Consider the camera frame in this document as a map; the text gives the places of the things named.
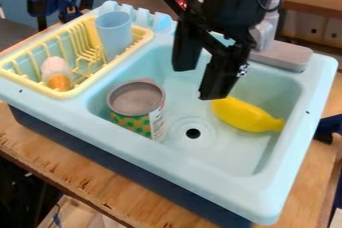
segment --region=sink basin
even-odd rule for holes
[[[164,42],[172,40],[171,37],[160,38],[164,38],[159,39]],[[210,101],[198,99],[198,88],[210,60],[209,54],[203,53],[196,70],[174,72],[171,51],[169,44],[159,45],[134,61],[132,59],[127,67],[116,71],[109,83],[93,90],[88,110],[110,120],[106,97],[113,85],[139,78],[153,79],[166,92],[167,135],[162,145],[167,150],[177,152],[183,158],[194,158],[231,176],[247,177],[261,172],[280,134],[251,134],[221,122],[211,111]],[[288,119],[301,93],[300,84],[286,73],[252,63],[248,76],[239,81],[231,95],[263,108],[274,117]],[[190,129],[200,135],[188,137]]]
[[[314,54],[293,73],[250,62],[232,95],[286,123],[281,133],[251,134],[218,120],[198,87],[210,56],[194,71],[171,66],[173,37],[148,44],[79,95],[53,99],[0,77],[0,97],[14,107],[96,147],[144,168],[246,219],[278,219],[327,100],[337,62]],[[166,138],[156,143],[109,121],[107,92],[118,83],[151,78],[166,92]],[[189,130],[197,137],[188,137]]]

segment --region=plastic cup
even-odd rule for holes
[[[122,54],[132,43],[131,16],[126,12],[108,12],[95,20],[107,61]]]

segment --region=can lid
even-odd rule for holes
[[[118,114],[139,116],[156,110],[163,96],[163,90],[152,81],[131,81],[110,91],[107,101]]]

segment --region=yellow dish rack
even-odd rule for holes
[[[107,63],[94,22],[95,16],[77,19],[9,55],[0,62],[0,76],[55,99],[71,98],[153,38],[150,29],[132,25],[132,45]],[[51,89],[42,81],[40,67],[51,56],[63,57],[68,62],[72,72],[72,87],[69,91]]]

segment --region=tin can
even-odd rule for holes
[[[161,142],[165,137],[165,92],[150,79],[122,83],[109,91],[110,119],[135,133]]]

